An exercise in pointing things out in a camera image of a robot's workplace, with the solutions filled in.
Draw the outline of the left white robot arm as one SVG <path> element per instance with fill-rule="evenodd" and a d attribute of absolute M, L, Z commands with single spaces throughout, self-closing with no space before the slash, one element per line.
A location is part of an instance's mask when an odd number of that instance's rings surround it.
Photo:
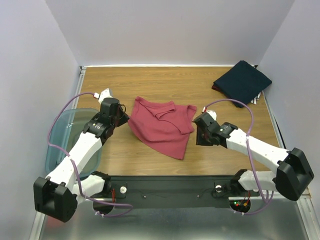
<path fill-rule="evenodd" d="M 80 179 L 90 158 L 102 148 L 115 128 L 125 124 L 129 116 L 120 101 L 106 97 L 100 102 L 100 111 L 85 124 L 73 148 L 66 152 L 62 162 L 46 177 L 38 177 L 33 184 L 34 208 L 37 212 L 61 222 L 69 221 L 79 204 L 98 194 L 106 197 L 111 193 L 107 176 L 92 173 Z"/>

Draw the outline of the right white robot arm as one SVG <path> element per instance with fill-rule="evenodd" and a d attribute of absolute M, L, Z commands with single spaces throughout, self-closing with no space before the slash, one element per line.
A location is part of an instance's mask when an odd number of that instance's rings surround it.
<path fill-rule="evenodd" d="M 219 125 L 214 111 L 196 117 L 196 144 L 222 146 L 251 157 L 265 165 L 267 171 L 239 170 L 230 182 L 231 192 L 242 195 L 246 191 L 274 191 L 291 201 L 297 201 L 314 179 L 305 153 L 287 150 L 263 142 L 247 134 L 236 125 Z"/>

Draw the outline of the red tank top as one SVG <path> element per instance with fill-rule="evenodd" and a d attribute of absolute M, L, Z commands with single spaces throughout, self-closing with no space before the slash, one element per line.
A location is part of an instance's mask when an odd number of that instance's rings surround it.
<path fill-rule="evenodd" d="M 197 111 L 194 105 L 180 105 L 173 101 L 149 102 L 138 96 L 134 100 L 128 125 L 145 145 L 168 157 L 185 157 L 192 120 Z"/>

